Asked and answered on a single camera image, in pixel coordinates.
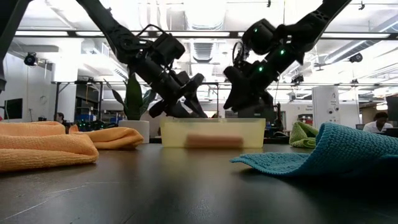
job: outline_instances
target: translucent plastic container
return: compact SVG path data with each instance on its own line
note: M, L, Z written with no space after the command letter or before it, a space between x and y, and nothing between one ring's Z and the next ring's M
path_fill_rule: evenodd
M163 118L160 122L163 147L260 148L266 120L259 118Z

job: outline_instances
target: orange cloth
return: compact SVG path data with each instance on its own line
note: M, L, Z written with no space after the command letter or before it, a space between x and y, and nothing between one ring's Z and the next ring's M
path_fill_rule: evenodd
M57 122L0 123L0 172L95 162L86 135L65 134Z
M79 132L77 125L69 129L69 134L87 135L97 149L134 149L144 138L131 128L109 128L91 132Z

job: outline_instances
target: white pot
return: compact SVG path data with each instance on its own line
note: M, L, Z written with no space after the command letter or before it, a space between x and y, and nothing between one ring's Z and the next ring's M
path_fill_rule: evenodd
M144 137L144 144L149 143L149 121L119 121L119 127L137 130Z

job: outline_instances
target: desk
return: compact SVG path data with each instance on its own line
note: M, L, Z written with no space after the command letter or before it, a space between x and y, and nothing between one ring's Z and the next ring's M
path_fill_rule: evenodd
M2 174L0 223L398 223L392 182L277 179L228 161L240 153L148 144L101 151L92 165Z

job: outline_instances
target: teal microfiber towel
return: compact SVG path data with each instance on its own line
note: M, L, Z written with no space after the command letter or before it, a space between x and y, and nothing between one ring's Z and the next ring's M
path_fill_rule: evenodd
M316 144L311 154L245 154L231 162L242 162L266 174L279 176L357 177L398 172L389 167L398 164L397 138L324 123Z
M318 130L301 121L293 124L290 132L289 144L293 147L315 148L315 136Z

